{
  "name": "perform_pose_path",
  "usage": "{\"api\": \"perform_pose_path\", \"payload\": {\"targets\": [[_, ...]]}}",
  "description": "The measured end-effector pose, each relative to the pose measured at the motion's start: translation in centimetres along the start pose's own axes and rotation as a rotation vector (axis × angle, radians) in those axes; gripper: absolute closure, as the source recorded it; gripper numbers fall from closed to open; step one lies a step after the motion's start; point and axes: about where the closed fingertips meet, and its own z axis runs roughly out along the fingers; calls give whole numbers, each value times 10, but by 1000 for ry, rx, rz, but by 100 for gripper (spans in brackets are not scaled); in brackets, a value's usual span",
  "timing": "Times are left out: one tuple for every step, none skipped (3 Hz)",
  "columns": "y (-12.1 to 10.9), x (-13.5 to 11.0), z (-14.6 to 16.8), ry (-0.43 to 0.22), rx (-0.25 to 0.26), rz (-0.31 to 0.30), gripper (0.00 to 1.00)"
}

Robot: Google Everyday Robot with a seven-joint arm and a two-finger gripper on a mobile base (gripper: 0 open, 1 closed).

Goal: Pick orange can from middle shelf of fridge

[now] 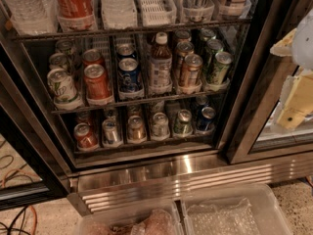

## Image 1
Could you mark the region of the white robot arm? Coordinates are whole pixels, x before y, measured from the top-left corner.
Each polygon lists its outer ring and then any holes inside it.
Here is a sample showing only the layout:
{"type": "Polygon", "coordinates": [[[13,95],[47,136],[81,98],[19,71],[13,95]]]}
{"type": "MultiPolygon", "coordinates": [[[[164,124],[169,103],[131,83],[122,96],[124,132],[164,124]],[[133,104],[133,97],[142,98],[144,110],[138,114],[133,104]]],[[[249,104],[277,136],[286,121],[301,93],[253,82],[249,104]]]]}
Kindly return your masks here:
{"type": "Polygon", "coordinates": [[[274,132],[292,132],[313,113],[313,9],[271,47],[270,53],[291,57],[292,62],[302,68],[299,75],[289,75],[285,80],[271,123],[274,132]]]}

